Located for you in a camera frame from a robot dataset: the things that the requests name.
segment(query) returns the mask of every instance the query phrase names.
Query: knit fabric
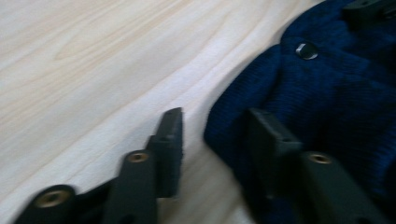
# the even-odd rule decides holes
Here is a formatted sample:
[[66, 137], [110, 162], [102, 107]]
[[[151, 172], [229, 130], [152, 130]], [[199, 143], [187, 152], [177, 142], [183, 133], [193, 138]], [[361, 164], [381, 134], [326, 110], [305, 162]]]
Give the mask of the knit fabric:
[[[208, 145], [233, 169], [261, 223], [293, 223], [287, 201], [267, 201], [245, 147], [247, 109], [272, 112], [304, 150], [337, 158], [369, 196], [396, 204], [396, 20], [350, 32], [341, 8], [305, 12], [280, 44], [259, 55], [220, 96], [205, 129]], [[312, 43], [318, 57], [295, 50]]]

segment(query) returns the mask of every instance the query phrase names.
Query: wooden table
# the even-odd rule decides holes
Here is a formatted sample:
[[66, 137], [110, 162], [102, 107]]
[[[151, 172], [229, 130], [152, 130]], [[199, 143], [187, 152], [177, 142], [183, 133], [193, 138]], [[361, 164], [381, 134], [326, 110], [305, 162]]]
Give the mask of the wooden table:
[[163, 111], [183, 107], [180, 195], [161, 223], [252, 223], [202, 141], [238, 73], [320, 0], [15, 0], [0, 3], [0, 222], [30, 196], [115, 175]]

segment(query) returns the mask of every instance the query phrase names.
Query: dark blue cloth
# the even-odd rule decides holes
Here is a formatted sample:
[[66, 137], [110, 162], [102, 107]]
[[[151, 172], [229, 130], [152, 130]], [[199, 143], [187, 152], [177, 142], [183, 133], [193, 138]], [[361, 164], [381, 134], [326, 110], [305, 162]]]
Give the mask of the dark blue cloth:
[[[302, 142], [337, 158], [373, 197], [396, 204], [396, 20], [350, 32], [341, 8], [323, 2], [299, 17], [220, 96], [205, 129], [262, 223], [292, 223], [284, 201], [268, 202], [244, 147], [247, 109], [270, 111]], [[303, 60], [300, 43], [318, 48]]]

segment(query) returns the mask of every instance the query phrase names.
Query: light wood surface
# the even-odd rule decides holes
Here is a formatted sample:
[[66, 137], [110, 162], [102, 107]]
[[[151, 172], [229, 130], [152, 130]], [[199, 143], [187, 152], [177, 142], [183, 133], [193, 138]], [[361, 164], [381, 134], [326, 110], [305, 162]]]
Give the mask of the light wood surface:
[[252, 223], [205, 146], [210, 106], [319, 0], [0, 1], [0, 223], [55, 184], [83, 192], [183, 107], [180, 195], [161, 223]]

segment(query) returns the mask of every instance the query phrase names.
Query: metal grommet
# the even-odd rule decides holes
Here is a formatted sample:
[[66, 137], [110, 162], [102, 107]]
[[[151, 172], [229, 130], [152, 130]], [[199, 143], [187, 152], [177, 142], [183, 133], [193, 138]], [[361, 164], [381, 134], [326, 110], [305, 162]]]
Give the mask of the metal grommet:
[[146, 153], [135, 153], [128, 157], [128, 161], [130, 162], [142, 162], [146, 161], [149, 158], [149, 155]]
[[318, 49], [311, 43], [301, 43], [296, 49], [296, 53], [304, 60], [311, 60], [318, 57]]
[[311, 154], [309, 155], [309, 160], [316, 162], [316, 163], [321, 163], [321, 164], [330, 164], [332, 163], [332, 160], [324, 155], [321, 154]]
[[53, 207], [64, 203], [69, 197], [70, 192], [66, 190], [50, 191], [41, 195], [41, 197], [35, 200], [35, 206], [39, 208]]

